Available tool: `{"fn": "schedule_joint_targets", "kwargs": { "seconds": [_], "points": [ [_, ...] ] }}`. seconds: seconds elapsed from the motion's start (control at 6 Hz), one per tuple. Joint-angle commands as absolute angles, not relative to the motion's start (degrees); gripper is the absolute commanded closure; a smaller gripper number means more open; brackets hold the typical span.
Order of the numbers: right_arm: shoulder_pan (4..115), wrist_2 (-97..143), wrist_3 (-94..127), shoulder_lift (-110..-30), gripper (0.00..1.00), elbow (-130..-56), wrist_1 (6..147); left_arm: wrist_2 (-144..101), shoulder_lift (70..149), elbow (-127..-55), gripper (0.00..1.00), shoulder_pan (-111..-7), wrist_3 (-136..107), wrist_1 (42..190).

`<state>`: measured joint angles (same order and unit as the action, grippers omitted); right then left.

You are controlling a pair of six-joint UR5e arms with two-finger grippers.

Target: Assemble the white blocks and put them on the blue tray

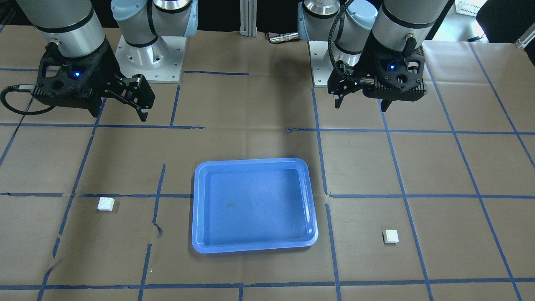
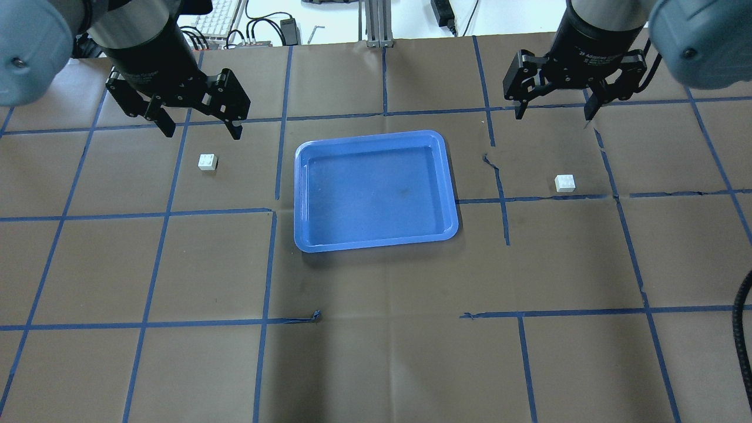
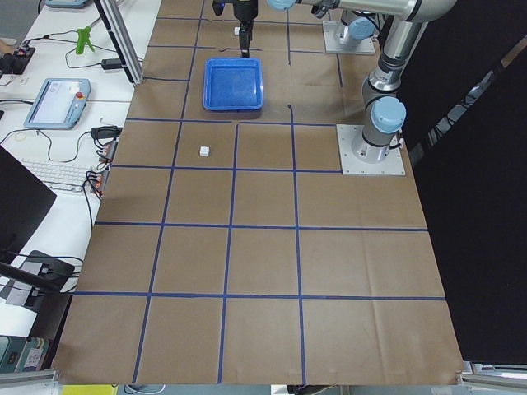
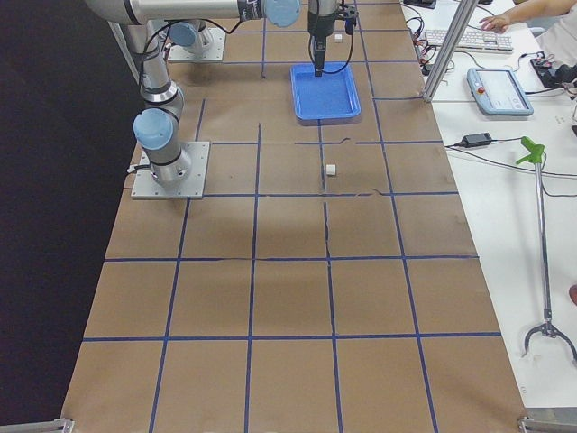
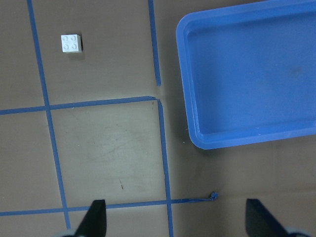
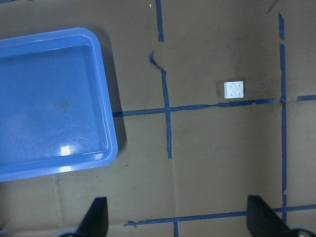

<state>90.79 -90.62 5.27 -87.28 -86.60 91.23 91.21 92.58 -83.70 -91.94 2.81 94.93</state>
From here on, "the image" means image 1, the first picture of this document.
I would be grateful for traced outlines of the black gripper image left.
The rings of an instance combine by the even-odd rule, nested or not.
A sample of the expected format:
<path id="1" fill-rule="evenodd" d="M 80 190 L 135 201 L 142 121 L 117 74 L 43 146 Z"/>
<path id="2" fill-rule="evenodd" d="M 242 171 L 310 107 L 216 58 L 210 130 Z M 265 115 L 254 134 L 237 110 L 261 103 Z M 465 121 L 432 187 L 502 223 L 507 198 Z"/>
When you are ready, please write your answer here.
<path id="1" fill-rule="evenodd" d="M 107 38 L 91 54 L 70 58 L 56 42 L 48 42 L 32 96 L 44 105 L 87 109 L 97 118 L 102 97 L 114 98 L 136 110 L 145 122 L 155 94 L 143 74 L 124 78 Z"/>

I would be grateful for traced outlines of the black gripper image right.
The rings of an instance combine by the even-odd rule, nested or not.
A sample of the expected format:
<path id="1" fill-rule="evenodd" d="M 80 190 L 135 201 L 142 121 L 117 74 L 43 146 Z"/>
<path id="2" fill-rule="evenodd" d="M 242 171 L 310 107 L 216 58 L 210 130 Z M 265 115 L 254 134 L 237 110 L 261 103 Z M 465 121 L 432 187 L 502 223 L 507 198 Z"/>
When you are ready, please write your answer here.
<path id="1" fill-rule="evenodd" d="M 339 109 L 344 97 L 363 89 L 364 96 L 382 99 L 381 112 L 386 112 L 393 101 L 415 102 L 426 95 L 423 80 L 425 57 L 422 46 L 416 40 L 406 40 L 401 51 L 390 50 L 377 40 L 367 40 L 363 59 L 367 73 L 374 78 L 374 84 L 362 88 L 352 80 L 346 80 L 332 70 L 327 80 L 327 92 L 334 97 Z"/>

